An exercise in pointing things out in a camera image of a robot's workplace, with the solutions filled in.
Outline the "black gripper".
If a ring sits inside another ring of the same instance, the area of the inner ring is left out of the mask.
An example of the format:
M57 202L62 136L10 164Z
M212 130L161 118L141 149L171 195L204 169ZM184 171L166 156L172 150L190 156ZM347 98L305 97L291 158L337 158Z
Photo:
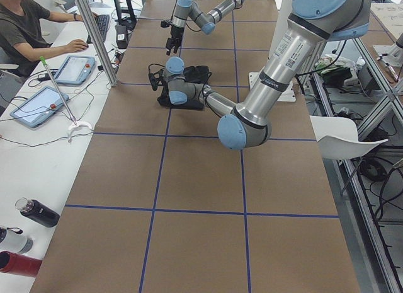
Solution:
M161 68L157 72L149 71L148 77L153 91L157 91L159 87L164 87L165 81L163 74L164 68Z
M178 27L172 24L171 21L162 20L160 24L161 28L171 28L170 34L171 36L167 39L166 42L166 54L171 55L172 53L176 54L178 49L182 44L184 28Z

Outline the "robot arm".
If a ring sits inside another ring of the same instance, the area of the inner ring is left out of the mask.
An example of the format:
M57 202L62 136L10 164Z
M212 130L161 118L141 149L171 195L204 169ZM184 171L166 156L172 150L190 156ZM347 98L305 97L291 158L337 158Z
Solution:
M189 82L184 75L184 62L176 56L176 51L187 20L210 34L225 15L241 8L244 1L225 0L204 13L193 0L177 0L173 17L163 23L171 30L166 43L169 59L160 71L149 74L153 89L166 88L170 104L198 101L218 115L219 140L232 150L259 146L268 140L271 135L268 114L314 47L325 41L363 36L368 30L372 0L290 0L292 10L286 32L246 99L234 103L214 91L205 80Z
M169 20L161 21L162 28L171 28L171 36L166 42L166 54L174 50L176 54L182 46L184 29L188 18L206 35L211 34L217 23L235 9L242 8L245 0L224 0L208 13L204 13L194 0L176 0Z

